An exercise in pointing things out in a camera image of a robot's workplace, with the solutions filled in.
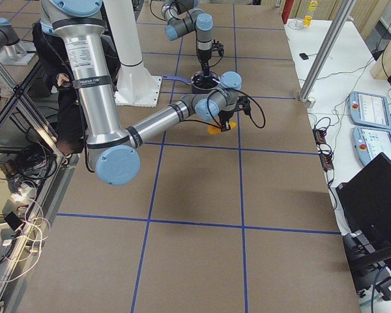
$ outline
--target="white table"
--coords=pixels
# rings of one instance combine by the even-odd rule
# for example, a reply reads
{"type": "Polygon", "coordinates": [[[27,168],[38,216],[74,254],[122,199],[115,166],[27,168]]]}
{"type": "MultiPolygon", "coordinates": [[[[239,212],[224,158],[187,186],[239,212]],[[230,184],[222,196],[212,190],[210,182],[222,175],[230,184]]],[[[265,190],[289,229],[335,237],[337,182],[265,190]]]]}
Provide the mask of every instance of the white table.
{"type": "MultiPolygon", "coordinates": [[[[285,32],[289,39],[297,76],[301,85],[304,83],[310,71],[315,55],[310,56],[308,60],[302,60],[299,54],[306,53],[311,55],[317,53],[330,27],[330,23],[330,21],[314,20],[312,21],[311,27],[296,30],[295,21],[289,20],[285,26],[285,32]]],[[[352,22],[347,22],[330,52],[319,77],[322,78],[337,72],[353,72],[360,67],[366,66],[371,60],[371,53],[359,35],[359,32],[352,22]]],[[[387,96],[387,92],[391,88],[390,84],[386,80],[374,80],[369,73],[374,64],[375,61],[372,61],[366,69],[360,69],[350,74],[331,75],[328,78],[317,80],[310,94],[310,96],[315,97],[317,100],[314,107],[308,110],[309,113],[314,115],[310,114],[311,125],[314,125],[315,118],[319,120],[322,117],[329,117],[332,123],[335,123],[338,118],[332,110],[337,104],[342,103],[352,90],[387,96]]],[[[387,98],[391,102],[391,91],[388,96],[387,98]]],[[[326,142],[335,149],[333,188],[342,182],[349,181],[363,168],[355,152],[352,139],[352,130],[355,125],[352,124],[347,108],[344,110],[344,105],[342,104],[337,107],[340,112],[341,124],[329,127],[326,136],[326,142]]],[[[319,127],[321,126],[327,126],[327,121],[322,121],[319,124],[319,127]]],[[[331,179],[333,172],[330,171],[328,176],[331,179]]],[[[341,232],[343,234],[347,233],[348,228],[341,209],[336,209],[336,218],[341,232]]],[[[361,299],[360,303],[364,303],[368,299],[370,299],[370,296],[361,299]]],[[[363,313],[371,312],[370,305],[362,306],[361,309],[363,313]]],[[[374,311],[376,313],[391,313],[391,301],[375,301],[374,311]]]]}

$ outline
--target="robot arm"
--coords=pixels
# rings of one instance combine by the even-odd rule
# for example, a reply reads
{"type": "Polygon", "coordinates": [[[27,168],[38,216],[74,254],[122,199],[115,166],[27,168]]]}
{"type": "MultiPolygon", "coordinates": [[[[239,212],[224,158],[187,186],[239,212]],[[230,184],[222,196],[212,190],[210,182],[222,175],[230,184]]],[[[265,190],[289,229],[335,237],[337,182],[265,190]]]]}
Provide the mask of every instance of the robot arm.
{"type": "Polygon", "coordinates": [[[234,108],[241,78],[228,72],[208,95],[185,95],[180,101],[123,129],[120,124],[100,36],[98,13],[102,0],[42,0],[42,29],[64,40],[90,135],[89,163],[97,176],[111,185],[131,181],[140,167],[134,148],[180,123],[195,112],[209,120],[223,109],[234,108]]]}
{"type": "Polygon", "coordinates": [[[8,57],[11,59],[18,59],[26,55],[26,50],[22,46],[18,34],[5,18],[0,18],[0,50],[2,47],[5,47],[8,57]]]}

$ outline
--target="computer monitor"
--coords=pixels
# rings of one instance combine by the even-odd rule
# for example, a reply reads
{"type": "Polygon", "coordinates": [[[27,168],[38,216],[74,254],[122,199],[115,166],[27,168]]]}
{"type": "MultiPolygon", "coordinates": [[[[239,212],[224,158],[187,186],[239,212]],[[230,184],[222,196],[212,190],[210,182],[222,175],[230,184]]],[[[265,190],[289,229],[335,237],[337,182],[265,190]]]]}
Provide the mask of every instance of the computer monitor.
{"type": "MultiPolygon", "coordinates": [[[[375,251],[391,245],[391,161],[376,156],[337,193],[352,231],[361,230],[375,251]]],[[[385,260],[391,270],[391,259],[385,260]]]]}

